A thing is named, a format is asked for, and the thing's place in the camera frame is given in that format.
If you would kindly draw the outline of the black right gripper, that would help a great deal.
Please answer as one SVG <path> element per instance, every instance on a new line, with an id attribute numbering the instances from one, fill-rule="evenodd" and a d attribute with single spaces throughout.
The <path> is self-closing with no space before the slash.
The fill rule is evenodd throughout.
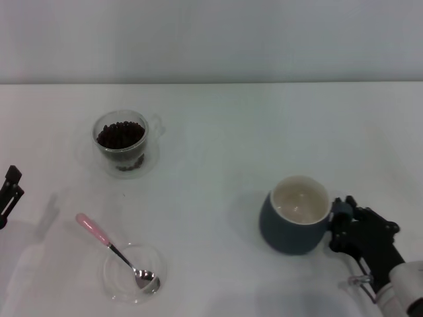
<path id="1" fill-rule="evenodd" d="M 395 235 L 399 231 L 400 227 L 395 222 L 384 219 L 369 208 L 359 207 L 352 195 L 347 195 L 344 200 L 337 197 L 333 201 L 329 247 L 336 253 L 352 253 L 351 242 L 358 251 L 358 259 L 364 260 L 369 268 L 374 291 L 390 283 L 389 273 L 404 263 L 394 246 Z"/>

